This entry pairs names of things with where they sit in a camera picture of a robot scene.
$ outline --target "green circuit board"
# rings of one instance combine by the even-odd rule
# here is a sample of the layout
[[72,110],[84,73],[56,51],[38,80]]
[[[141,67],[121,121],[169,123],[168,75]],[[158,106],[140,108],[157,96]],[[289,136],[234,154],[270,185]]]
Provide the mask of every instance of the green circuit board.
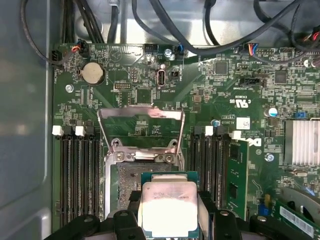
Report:
[[[65,55],[71,47],[64,44],[56,50]],[[64,69],[55,69],[53,125],[93,126],[96,134],[85,139],[85,143],[83,139],[73,142],[69,137],[63,142],[59,137],[54,138],[54,231],[83,213],[84,202],[88,213],[104,218],[103,156],[108,148],[101,138],[97,119],[100,108],[153,105],[161,110],[183,110],[181,148],[186,170],[190,162],[191,132],[195,127],[211,126],[212,120],[218,120],[226,133],[241,131],[240,152],[245,159],[237,171],[242,172],[228,180],[228,176],[232,176],[230,171],[237,168],[235,165],[227,167],[225,174],[230,184],[241,184],[236,192],[227,193],[231,197],[226,198],[226,205],[236,206],[232,209],[243,218],[256,214],[260,199],[265,194],[274,196],[279,187],[302,188],[311,182],[318,183],[317,167],[308,170],[314,174],[305,178],[286,171],[284,161],[285,121],[295,119],[296,113],[304,113],[306,119],[319,117],[320,71],[309,64],[317,53],[309,53],[292,64],[268,65],[250,57],[241,48],[211,57],[190,56],[184,52],[175,59],[167,59],[164,51],[171,49],[176,54],[176,47],[150,47],[151,52],[145,45],[90,44],[89,59],[76,53]],[[271,60],[284,60],[298,53],[292,48],[261,48],[257,54]],[[90,86],[80,77],[80,69],[88,62],[99,63],[104,69],[104,79],[98,86]],[[165,83],[161,86],[157,84],[159,70],[165,72]],[[72,86],[72,91],[66,91],[67,85]],[[267,116],[266,110],[273,107],[278,111],[277,116]],[[166,146],[177,138],[180,126],[175,120],[146,116],[110,118],[103,124],[110,136],[121,138],[126,146],[142,148]],[[266,160],[268,154],[274,156],[273,161]],[[118,180],[111,184],[117,191]],[[313,186],[319,196],[320,185]]]

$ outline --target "wire bundle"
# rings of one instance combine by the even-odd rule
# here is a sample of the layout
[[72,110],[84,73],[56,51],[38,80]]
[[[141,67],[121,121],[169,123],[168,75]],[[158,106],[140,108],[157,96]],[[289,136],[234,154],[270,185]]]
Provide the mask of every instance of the wire bundle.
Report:
[[100,28],[98,26],[97,20],[87,2],[87,0],[74,0],[80,14],[82,16],[84,26],[89,34],[90,40],[92,43],[96,44],[104,44],[104,38],[100,32]]
[[248,48],[249,48],[250,56],[253,56],[254,54],[256,54],[256,50],[258,48],[258,44],[257,43],[249,43],[248,44]]

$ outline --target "cable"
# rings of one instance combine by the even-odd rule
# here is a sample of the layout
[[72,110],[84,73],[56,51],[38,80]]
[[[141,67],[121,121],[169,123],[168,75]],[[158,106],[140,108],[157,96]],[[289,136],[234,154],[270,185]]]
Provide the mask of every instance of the cable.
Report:
[[137,13],[137,8],[138,8],[138,4],[137,4],[137,0],[132,0],[132,13],[133,13],[133,17],[134,20],[137,22],[137,24],[144,30],[146,31],[148,34],[162,40],[163,42],[173,45],[173,46],[177,46],[178,43],[175,41],[172,41],[168,38],[166,38],[165,36],[162,36],[161,34],[157,33],[156,31],[152,30],[150,27],[148,27],[147,25],[145,25],[145,23],[141,20],[141,18],[138,16]]
[[209,39],[214,45],[220,46],[219,42],[214,36],[214,33],[212,32],[211,25],[210,25],[210,13],[212,7],[216,4],[217,0],[205,0],[204,2],[204,8],[205,8],[205,13],[204,13],[204,25],[205,25],[205,30],[206,33],[208,34]]
[[78,6],[78,9],[80,11],[81,17],[82,17],[83,22],[84,22],[84,26],[85,26],[88,34],[89,34],[91,42],[93,44],[96,44],[98,41],[96,39],[94,29],[92,28],[92,25],[90,23],[89,17],[87,15],[87,12],[85,11],[82,3],[81,3],[81,0],[74,0],[74,1],[75,1],[76,5]]
[[294,14],[293,14],[293,17],[292,17],[292,21],[291,21],[291,30],[292,30],[292,34],[291,34],[291,41],[292,41],[292,44],[297,48],[299,49],[300,51],[303,51],[303,52],[320,52],[320,49],[316,49],[315,47],[318,45],[318,41],[316,41],[316,39],[318,38],[318,35],[315,35],[315,36],[312,36],[312,40],[315,41],[310,47],[304,47],[304,46],[301,46],[295,39],[294,37],[294,34],[293,32],[295,31],[295,28],[296,28],[296,23],[297,23],[297,19],[298,19],[298,14],[299,14],[299,11],[301,9],[301,5],[299,5],[295,11],[294,11]]
[[68,31],[68,0],[62,0],[62,18],[61,18],[61,32],[60,32],[60,42],[67,43],[67,31]]
[[[258,17],[258,19],[261,22],[263,22],[264,24],[266,24],[267,22],[269,22],[272,19],[262,10],[259,0],[253,0],[253,9],[254,9],[254,12],[255,12],[256,16]],[[291,37],[292,30],[290,30],[286,25],[283,25],[280,22],[276,22],[272,27],[280,30],[285,35],[287,35],[289,42],[291,42],[290,37]]]
[[20,5],[20,20],[22,23],[22,28],[23,28],[23,32],[25,34],[25,37],[28,41],[28,43],[30,44],[30,46],[33,48],[33,50],[35,51],[35,53],[43,60],[45,60],[47,63],[52,64],[52,65],[56,65],[56,66],[60,66],[63,65],[66,61],[68,61],[68,59],[72,56],[72,54],[74,54],[72,51],[69,51],[62,60],[60,61],[53,61],[49,58],[47,58],[45,55],[43,55],[41,53],[41,51],[38,49],[38,47],[36,46],[34,40],[32,39],[31,35],[30,35],[30,31],[28,28],[28,24],[27,24],[27,19],[26,19],[26,6],[27,6],[28,0],[21,0],[21,5]]
[[104,44],[105,41],[104,41],[104,38],[102,37],[100,28],[99,28],[97,20],[96,20],[96,17],[93,14],[93,12],[92,12],[87,0],[79,0],[79,1],[82,4],[82,6],[84,8],[84,11],[86,12],[87,18],[89,19],[89,21],[91,23],[91,26],[92,26],[92,29],[93,29],[93,32],[94,32],[94,36],[95,36],[95,38],[97,40],[97,43],[98,44]]
[[117,35],[117,27],[118,27],[118,19],[119,18],[119,11],[117,6],[111,7],[111,24],[108,32],[108,37],[106,42],[108,44],[114,44],[116,41]]
[[[291,40],[292,40],[292,43],[294,45],[296,45],[296,40],[294,38],[294,30],[296,28],[296,22],[297,22],[297,19],[298,19],[298,13],[299,13],[299,10],[301,9],[301,5],[299,4],[298,7],[295,9],[294,11],[294,14],[293,14],[293,17],[292,17],[292,21],[291,21]],[[317,35],[316,39],[314,39],[314,43],[310,46],[310,48],[305,48],[306,51],[302,52],[301,54],[299,54],[298,56],[296,57],[293,57],[291,59],[288,59],[288,60],[283,60],[283,61],[273,61],[273,60],[269,60],[269,59],[266,59],[266,58],[262,58],[262,57],[259,57],[255,54],[255,51],[253,51],[253,58],[261,61],[261,62],[264,62],[264,63],[267,63],[267,64],[270,64],[270,65],[276,65],[276,64],[290,64],[290,63],[293,63],[295,61],[298,61],[300,60],[301,58],[303,58],[305,55],[308,54],[308,52],[310,51],[313,51],[314,50],[314,47],[317,46],[318,42],[320,40],[320,34]]]
[[211,48],[195,48],[193,47],[188,40],[181,34],[181,32],[177,29],[175,24],[172,22],[171,18],[168,16],[167,12],[165,11],[164,7],[160,3],[159,0],[149,0],[149,2],[152,5],[153,10],[155,11],[156,15],[162,22],[162,24],[166,27],[166,29],[190,52],[201,55],[201,56],[207,56],[207,55],[215,55],[222,53],[226,50],[235,48],[243,43],[247,43],[252,39],[255,39],[262,33],[264,33],[267,29],[269,29],[273,24],[278,22],[283,16],[285,16],[287,13],[289,13],[291,10],[293,10],[296,5],[301,0],[294,0],[292,3],[290,3],[287,7],[285,7],[282,11],[280,11],[275,17],[273,17],[269,22],[258,28],[257,30],[253,31],[249,35],[242,37],[239,40],[233,41],[231,43],[228,43],[226,45],[217,46],[217,47],[211,47]]
[[73,0],[67,0],[66,36],[68,43],[75,42],[75,9]]

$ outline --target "chip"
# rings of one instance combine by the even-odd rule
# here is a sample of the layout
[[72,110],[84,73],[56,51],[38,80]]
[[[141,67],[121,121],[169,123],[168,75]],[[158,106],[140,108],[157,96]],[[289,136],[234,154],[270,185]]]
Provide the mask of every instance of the chip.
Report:
[[230,158],[238,160],[239,158],[239,146],[237,145],[230,145]]
[[151,104],[151,89],[137,89],[136,102],[137,104]]
[[227,75],[228,64],[226,61],[218,61],[215,63],[215,74]]
[[275,84],[286,84],[287,83],[287,72],[286,71],[275,71],[274,76]]
[[238,187],[233,183],[229,184],[229,193],[233,199],[237,199],[238,196]]
[[202,97],[200,95],[194,95],[193,96],[193,102],[196,104],[201,103]]

